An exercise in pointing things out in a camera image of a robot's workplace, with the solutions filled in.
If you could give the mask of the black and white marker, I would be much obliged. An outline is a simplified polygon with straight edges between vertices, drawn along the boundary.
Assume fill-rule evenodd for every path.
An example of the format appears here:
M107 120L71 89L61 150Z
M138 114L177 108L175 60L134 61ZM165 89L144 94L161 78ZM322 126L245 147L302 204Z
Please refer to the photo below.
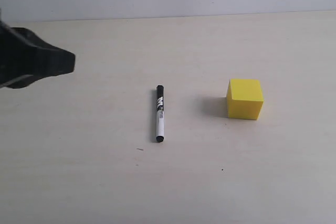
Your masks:
M156 141L164 140L164 87L156 87Z

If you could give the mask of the yellow cube block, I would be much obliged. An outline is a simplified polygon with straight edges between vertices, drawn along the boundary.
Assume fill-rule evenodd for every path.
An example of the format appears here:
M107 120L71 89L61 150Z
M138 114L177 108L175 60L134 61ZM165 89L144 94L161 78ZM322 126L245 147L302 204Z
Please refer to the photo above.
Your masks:
M264 97L259 80L230 79L226 94L229 118L257 120L263 103Z

